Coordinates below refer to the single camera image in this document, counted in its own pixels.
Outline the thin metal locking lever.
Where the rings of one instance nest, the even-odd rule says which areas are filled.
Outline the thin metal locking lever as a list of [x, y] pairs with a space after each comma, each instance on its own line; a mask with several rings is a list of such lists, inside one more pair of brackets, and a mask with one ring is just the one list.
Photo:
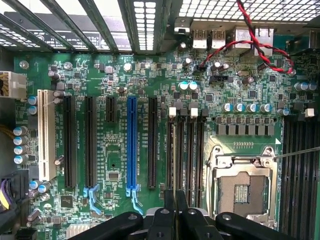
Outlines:
[[301, 154], [310, 153], [310, 152], [317, 152], [317, 151], [320, 151], [320, 146], [309, 148], [309, 149], [304, 149], [304, 150], [299, 150], [299, 151], [295, 151], [295, 152], [291, 152], [291, 153], [277, 155], [277, 156], [274, 156], [273, 159], [281, 159], [281, 158], [301, 155]]

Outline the grey metal PC case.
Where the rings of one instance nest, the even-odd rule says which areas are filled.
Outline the grey metal PC case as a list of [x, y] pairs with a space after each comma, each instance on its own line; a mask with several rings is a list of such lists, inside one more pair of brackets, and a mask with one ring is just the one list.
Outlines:
[[[246, 28], [256, 54], [256, 28], [299, 35], [320, 30], [320, 0], [0, 0], [0, 71], [17, 73], [21, 52], [160, 54], [164, 41], [192, 36], [196, 48], [212, 31]], [[0, 240], [39, 240], [30, 208], [29, 171], [16, 163], [25, 134], [16, 123], [16, 104], [0, 97]], [[174, 240], [182, 240], [177, 217]]]

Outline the blue expansion slot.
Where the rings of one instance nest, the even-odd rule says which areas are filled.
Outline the blue expansion slot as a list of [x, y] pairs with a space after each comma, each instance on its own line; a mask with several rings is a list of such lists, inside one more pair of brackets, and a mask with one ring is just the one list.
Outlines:
[[138, 151], [138, 100], [136, 96], [127, 97], [127, 129], [126, 129], [126, 196], [131, 198], [135, 211], [143, 215], [143, 210], [138, 206], [137, 192], [137, 151]]

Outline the black RAM slot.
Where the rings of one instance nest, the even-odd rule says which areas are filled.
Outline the black RAM slot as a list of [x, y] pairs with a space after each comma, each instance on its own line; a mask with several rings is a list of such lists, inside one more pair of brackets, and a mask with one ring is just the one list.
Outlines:
[[315, 224], [314, 224], [314, 240], [320, 240], [320, 118], [316, 123], [316, 146], [318, 150], [315, 152]]
[[[298, 121], [299, 114], [294, 119], [294, 137], [295, 137], [295, 151], [301, 150], [300, 144], [300, 122]], [[293, 178], [293, 196], [292, 196], [292, 222], [291, 222], [291, 233], [294, 238], [298, 237], [298, 206], [299, 206], [299, 177], [300, 177], [300, 155], [294, 156], [294, 178]]]
[[179, 110], [177, 120], [177, 188], [183, 188], [183, 168], [184, 168], [184, 139], [185, 139], [185, 121], [188, 115], [186, 108]]
[[173, 188], [173, 164], [174, 164], [174, 125], [177, 116], [176, 107], [169, 107], [167, 119], [167, 143], [166, 143], [166, 188], [171, 190]]
[[190, 109], [187, 119], [187, 162], [186, 162], [186, 197], [189, 206], [193, 204], [193, 168], [194, 168], [194, 140], [195, 123], [198, 119], [198, 108]]
[[[310, 148], [310, 121], [306, 118], [305, 122], [305, 149]], [[301, 222], [302, 230], [301, 234], [303, 237], [303, 240], [307, 240], [308, 238], [308, 200], [309, 200], [309, 173], [310, 173], [310, 153], [307, 152], [304, 154], [303, 160], [304, 160], [304, 170], [303, 170], [303, 221]]]
[[[284, 129], [283, 129], [283, 154], [290, 152], [290, 116], [284, 117]], [[282, 158], [282, 186], [281, 186], [281, 232], [288, 234], [289, 231], [289, 210], [288, 210], [288, 198], [290, 197], [290, 174], [291, 164], [288, 157]]]
[[197, 121], [197, 169], [196, 169], [196, 207], [200, 208], [202, 205], [203, 192], [203, 161], [204, 161], [204, 135], [205, 123], [209, 116], [209, 110], [204, 108]]

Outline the cream power plug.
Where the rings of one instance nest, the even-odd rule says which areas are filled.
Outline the cream power plug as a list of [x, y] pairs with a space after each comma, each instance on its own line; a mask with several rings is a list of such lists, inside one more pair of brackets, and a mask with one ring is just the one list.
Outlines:
[[27, 101], [27, 77], [12, 71], [0, 71], [0, 98]]

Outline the black slot with blue clip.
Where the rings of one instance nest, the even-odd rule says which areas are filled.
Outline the black slot with blue clip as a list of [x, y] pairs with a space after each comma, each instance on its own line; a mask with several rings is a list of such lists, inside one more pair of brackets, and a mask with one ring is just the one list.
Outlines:
[[85, 189], [86, 197], [89, 198], [89, 209], [98, 216], [102, 211], [95, 206], [96, 193], [100, 189], [97, 183], [97, 108], [96, 98], [86, 96], [84, 98], [84, 147], [85, 147]]

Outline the green motherboard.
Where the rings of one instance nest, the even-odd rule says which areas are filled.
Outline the green motherboard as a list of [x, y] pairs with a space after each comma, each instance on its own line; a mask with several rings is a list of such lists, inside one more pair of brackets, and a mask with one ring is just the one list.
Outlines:
[[[201, 207], [207, 211], [207, 163], [213, 146], [225, 153], [260, 154], [271, 146], [275, 156], [283, 153], [284, 117], [290, 117], [290, 150], [295, 150], [295, 117], [300, 122], [300, 150], [305, 150], [306, 118], [310, 124], [310, 149], [317, 147], [316, 127], [320, 118], [320, 29], [298, 35], [269, 27], [258, 27], [255, 35], [269, 59], [256, 54], [248, 30], [235, 27], [222, 33], [214, 30], [196, 48], [192, 36], [176, 35], [164, 41], [161, 53], [42, 53], [14, 55], [14, 69], [27, 79], [27, 100], [17, 103], [15, 121], [24, 133], [15, 149], [15, 162], [29, 171], [30, 209], [39, 240], [66, 240], [70, 224], [101, 223], [124, 212], [136, 212], [126, 196], [127, 98], [137, 97], [137, 192], [143, 214], [164, 203], [167, 189], [167, 121], [169, 107], [176, 107], [173, 127], [173, 188], [177, 188], [177, 123], [181, 108], [187, 109], [184, 123], [182, 191], [186, 194], [187, 121], [191, 108], [208, 109], [204, 125]], [[39, 180], [38, 90], [53, 91], [55, 104], [56, 177]], [[76, 186], [65, 187], [63, 100], [75, 99]], [[85, 189], [85, 97], [96, 99], [97, 183], [90, 210]], [[106, 98], [115, 97], [116, 123], [106, 122]], [[156, 187], [148, 188], [148, 102], [157, 97]], [[196, 207], [197, 124], [194, 128], [192, 208]], [[300, 156], [296, 239], [303, 240], [304, 155]], [[288, 234], [281, 230], [282, 158], [278, 164], [276, 228], [292, 235], [294, 155], [289, 156], [290, 194]], [[309, 153], [307, 240], [314, 240], [316, 215], [316, 157]]]

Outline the white expansion slot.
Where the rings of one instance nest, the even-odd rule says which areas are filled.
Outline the white expansion slot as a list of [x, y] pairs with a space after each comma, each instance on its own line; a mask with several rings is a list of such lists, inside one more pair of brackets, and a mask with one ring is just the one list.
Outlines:
[[38, 170], [40, 181], [56, 177], [56, 117], [53, 91], [37, 91]]

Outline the silver CPU socket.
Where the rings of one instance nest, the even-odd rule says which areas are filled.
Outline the silver CPU socket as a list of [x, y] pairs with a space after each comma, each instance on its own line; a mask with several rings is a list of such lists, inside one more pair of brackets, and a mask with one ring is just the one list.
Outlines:
[[260, 154], [212, 148], [207, 162], [206, 205], [210, 217], [234, 213], [271, 229], [277, 226], [278, 163], [274, 148]]

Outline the short black expansion slot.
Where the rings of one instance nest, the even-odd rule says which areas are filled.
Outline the short black expansion slot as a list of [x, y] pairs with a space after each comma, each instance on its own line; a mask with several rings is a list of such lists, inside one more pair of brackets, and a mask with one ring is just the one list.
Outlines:
[[106, 98], [105, 118], [107, 123], [117, 122], [117, 99], [113, 96]]

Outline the silver finned heatsink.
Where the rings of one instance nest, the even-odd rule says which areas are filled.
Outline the silver finned heatsink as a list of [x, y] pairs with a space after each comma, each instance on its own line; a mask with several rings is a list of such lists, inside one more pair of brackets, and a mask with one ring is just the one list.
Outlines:
[[66, 239], [69, 240], [70, 238], [83, 233], [95, 226], [99, 225], [99, 223], [72, 223], [66, 229]]

